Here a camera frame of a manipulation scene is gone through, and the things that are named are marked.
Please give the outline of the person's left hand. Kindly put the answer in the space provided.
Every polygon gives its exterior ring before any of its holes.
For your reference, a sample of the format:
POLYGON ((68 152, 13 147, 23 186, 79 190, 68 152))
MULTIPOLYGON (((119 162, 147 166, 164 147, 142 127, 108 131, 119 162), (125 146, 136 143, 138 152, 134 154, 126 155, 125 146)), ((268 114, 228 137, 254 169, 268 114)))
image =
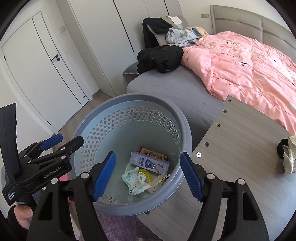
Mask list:
POLYGON ((32 209, 27 205, 17 204, 14 209, 14 214, 19 225, 28 230, 31 224, 29 219, 33 217, 32 209))

